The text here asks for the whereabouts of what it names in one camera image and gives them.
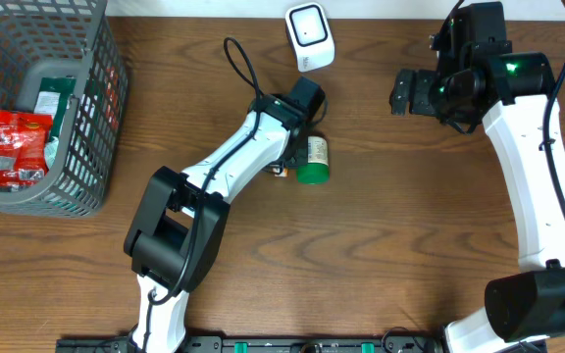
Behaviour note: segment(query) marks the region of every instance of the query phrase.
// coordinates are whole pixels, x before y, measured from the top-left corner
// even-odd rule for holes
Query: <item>can label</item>
[[[309,136],[309,163],[329,164],[329,146],[319,136]]]

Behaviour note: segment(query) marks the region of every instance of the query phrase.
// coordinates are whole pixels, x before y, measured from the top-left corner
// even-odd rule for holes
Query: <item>small white camera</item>
[[[286,12],[286,35],[302,72],[322,68],[334,60],[334,41],[324,9],[307,3]]]

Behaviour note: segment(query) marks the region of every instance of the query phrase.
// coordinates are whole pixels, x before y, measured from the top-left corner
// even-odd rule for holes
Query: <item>cable clip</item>
[[[555,143],[555,139],[554,139],[554,138],[549,138],[547,141],[545,141],[545,142],[543,142],[543,143],[541,143],[541,144],[539,145],[538,150],[543,151],[543,150],[544,150],[544,144],[547,144],[547,145],[552,146],[553,143]]]

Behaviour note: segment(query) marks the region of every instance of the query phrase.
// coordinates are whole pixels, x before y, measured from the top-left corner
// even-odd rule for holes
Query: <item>red snack bag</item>
[[[50,115],[0,111],[0,188],[32,186],[45,177]]]

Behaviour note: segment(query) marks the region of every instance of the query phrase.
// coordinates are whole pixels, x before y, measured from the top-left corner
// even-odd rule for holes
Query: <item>green connector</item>
[[[518,69],[518,64],[507,63],[507,72],[510,74],[516,74],[516,70]]]
[[[372,343],[362,343],[361,353],[374,353],[374,344]]]
[[[234,353],[247,353],[247,343],[235,343]]]

